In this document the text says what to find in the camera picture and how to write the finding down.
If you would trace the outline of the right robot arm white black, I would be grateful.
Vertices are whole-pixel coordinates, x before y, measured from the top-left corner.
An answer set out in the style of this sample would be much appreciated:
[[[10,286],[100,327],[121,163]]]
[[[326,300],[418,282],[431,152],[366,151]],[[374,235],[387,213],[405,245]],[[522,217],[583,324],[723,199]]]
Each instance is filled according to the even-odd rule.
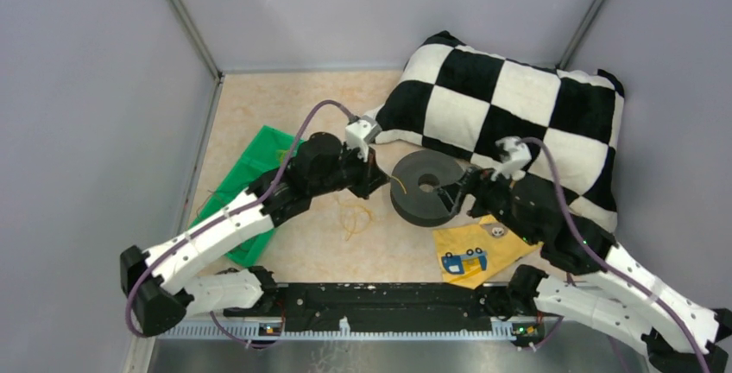
[[[666,285],[595,222],[570,212],[556,180],[513,181],[470,168],[437,195],[451,214],[474,198],[469,215],[490,215],[525,243],[539,245],[554,268],[599,289],[592,294],[534,266],[519,266],[506,291],[515,313],[554,314],[632,347],[655,372],[722,372],[731,334],[728,308],[710,309]]]

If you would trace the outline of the black cable spool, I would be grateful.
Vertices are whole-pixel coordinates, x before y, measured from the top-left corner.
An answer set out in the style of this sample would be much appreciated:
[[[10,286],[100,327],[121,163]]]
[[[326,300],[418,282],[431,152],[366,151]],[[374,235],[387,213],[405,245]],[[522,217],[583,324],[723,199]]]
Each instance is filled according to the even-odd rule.
[[[390,198],[395,211],[409,224],[437,227],[452,219],[438,188],[458,181],[464,169],[449,155],[415,151],[400,159],[392,171]]]

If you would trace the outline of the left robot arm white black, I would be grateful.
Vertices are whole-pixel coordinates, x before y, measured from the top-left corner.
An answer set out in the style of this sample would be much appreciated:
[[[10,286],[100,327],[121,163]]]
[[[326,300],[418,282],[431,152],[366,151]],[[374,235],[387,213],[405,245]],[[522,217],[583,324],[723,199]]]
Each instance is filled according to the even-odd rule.
[[[185,317],[227,307],[271,313],[277,293],[262,269],[200,277],[199,271],[249,239],[306,212],[318,196],[348,190],[367,199],[388,183],[371,143],[375,131],[349,131],[341,142],[319,132],[300,143],[278,168],[252,181],[228,205],[165,243],[120,255],[127,298],[125,322],[137,337],[154,337]]]

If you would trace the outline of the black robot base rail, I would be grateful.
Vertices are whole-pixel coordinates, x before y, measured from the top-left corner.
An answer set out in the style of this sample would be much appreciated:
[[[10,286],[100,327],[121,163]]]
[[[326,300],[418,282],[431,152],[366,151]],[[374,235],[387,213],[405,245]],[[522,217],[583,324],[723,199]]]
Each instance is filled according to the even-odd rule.
[[[505,283],[476,289],[449,283],[289,283],[227,318],[273,318],[285,332],[486,332],[500,321],[537,324],[547,316],[509,299]]]

